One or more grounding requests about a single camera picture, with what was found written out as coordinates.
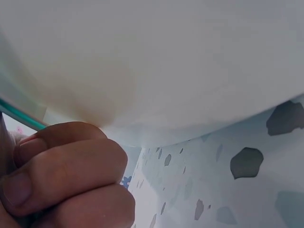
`finger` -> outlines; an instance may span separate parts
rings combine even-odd
[[[21,228],[0,202],[0,228]]]
[[[119,183],[127,164],[123,149],[109,139],[51,148],[2,181],[0,198],[15,216],[24,216],[66,198]]]
[[[83,122],[69,122],[47,127],[20,141],[13,152],[16,167],[21,167],[47,149],[89,139],[106,139],[97,127]]]
[[[129,228],[135,201],[120,185],[99,188],[59,204],[34,224],[34,228]]]

